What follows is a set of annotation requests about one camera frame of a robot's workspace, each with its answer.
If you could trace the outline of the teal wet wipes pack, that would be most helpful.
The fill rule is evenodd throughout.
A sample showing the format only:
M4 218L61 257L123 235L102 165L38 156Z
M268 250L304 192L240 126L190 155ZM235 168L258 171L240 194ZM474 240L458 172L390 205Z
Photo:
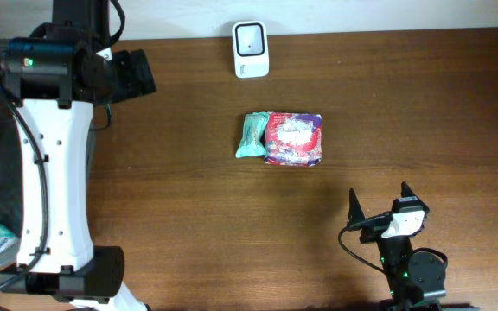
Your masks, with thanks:
M269 112L254 112L245 115L242 137L235 153L236 158L264 156L266 154L261 138L265 134L269 118Z

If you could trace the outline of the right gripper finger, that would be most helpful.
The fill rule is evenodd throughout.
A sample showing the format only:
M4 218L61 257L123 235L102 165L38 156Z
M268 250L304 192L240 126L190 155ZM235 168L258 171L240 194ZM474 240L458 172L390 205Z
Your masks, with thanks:
M353 188L350 188L348 220L346 227L349 231L359 230L362 227L365 220L366 220L365 215L362 211L361 204L358 200L356 192L353 190Z
M420 201L420 198L411 190L410 186L405 182L401 182L401 197L400 202Z

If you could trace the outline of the white barcode scanner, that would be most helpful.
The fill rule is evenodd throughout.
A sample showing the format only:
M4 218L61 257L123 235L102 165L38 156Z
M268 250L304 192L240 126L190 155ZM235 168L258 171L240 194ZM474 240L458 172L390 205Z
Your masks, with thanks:
M232 40L235 75L239 79L265 77L270 71L266 26L260 21L236 22Z

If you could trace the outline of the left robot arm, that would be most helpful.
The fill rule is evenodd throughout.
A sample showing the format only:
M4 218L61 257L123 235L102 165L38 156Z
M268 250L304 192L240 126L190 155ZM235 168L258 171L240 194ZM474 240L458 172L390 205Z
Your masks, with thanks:
M22 153L22 233L0 292L48 295L77 310L138 310L125 284L125 254L92 242L86 213L93 111L153 93L142 50L114 51L117 1L56 1L52 19L12 39L0 88Z

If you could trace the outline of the red purple tissue pack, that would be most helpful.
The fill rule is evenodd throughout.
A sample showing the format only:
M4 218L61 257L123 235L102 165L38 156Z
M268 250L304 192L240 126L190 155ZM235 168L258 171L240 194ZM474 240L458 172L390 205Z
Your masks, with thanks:
M320 114L271 112L265 127L265 162L312 167L322 160Z

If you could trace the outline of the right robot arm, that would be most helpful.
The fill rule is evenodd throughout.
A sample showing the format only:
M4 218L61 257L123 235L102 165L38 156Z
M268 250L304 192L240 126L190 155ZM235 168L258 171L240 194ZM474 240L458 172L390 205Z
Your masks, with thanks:
M338 234L338 243L349 256L386 277L391 298L379 303L380 310L475 310L470 304L444 305L448 257L432 248L413 248L411 238L425 228L430 208L401 183L400 196L390 210L366 217L356 192L348 192L348 220ZM347 232L358 232L361 244L375 243L380 254L376 265L351 251L343 243Z

